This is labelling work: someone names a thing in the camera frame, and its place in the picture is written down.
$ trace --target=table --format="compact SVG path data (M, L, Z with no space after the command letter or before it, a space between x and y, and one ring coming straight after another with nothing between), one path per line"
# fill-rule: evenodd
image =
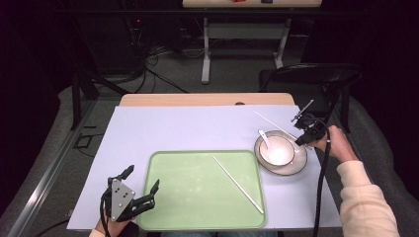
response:
M245 106L234 106L237 103ZM273 129L254 110L276 124L291 124L290 117L298 112L292 96L280 93L125 95L116 107L67 228L94 227L99 218L96 203L108 177L118 175L127 165L134 164L135 169L124 183L142 193L146 164L155 151L252 150L259 136L257 129ZM283 128L298 135L296 128ZM220 133L224 137L214 140ZM277 176L259 167L267 210L263 229L312 228L320 165L314 150L307 154L305 168L292 176ZM323 186L321 211L321 227L341 226L327 182Z
M261 3L261 0L184 0L185 8L317 8L322 0L273 0L272 4ZM204 18L204 65L202 83L210 81L210 39L280 39L278 51L274 52L277 68L283 67L283 55L289 35L291 19L282 23L242 24L242 23L209 23Z

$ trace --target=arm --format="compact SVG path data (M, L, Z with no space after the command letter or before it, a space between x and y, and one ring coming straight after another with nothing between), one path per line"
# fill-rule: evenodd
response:
M381 189L373 185L364 164L355 155L345 134L336 126L330 126L330 155L342 164L337 171L344 189L340 216L343 232L348 236L399 236L394 214L386 203ZM326 138L310 145L324 150Z

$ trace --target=wooden table edge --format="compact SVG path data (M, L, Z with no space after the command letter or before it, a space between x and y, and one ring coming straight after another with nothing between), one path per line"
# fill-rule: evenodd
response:
M126 94L122 107L295 105L288 93Z

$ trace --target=metal stand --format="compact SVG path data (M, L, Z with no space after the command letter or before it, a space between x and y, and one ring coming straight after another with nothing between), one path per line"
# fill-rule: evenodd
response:
M290 31L291 19L277 24L223 24L209 23L204 18L204 65L202 83L210 82L210 39L265 39L277 40L281 43L278 52L274 52L277 68L283 67L283 54Z

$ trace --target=white chopstick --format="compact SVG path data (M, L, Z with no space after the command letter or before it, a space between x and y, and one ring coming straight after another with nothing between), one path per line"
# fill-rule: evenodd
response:
M252 202L252 204L259 210L259 212L261 212L261 214L264 213L263 209L256 204L255 200L253 200L253 198L251 198L247 192L245 190L243 190L243 188L241 188L241 186L237 183L237 181L234 180L234 178L230 175L230 173L228 173L227 170L225 170L225 168L221 165L221 163L219 163L219 161L215 158L215 156L212 156L212 158L215 160L216 163L218 163L219 167L221 167L221 169L225 172L225 174L227 174L228 177L230 177L230 179L234 182L234 184L240 189L240 191L242 193L244 193L246 195L246 197Z

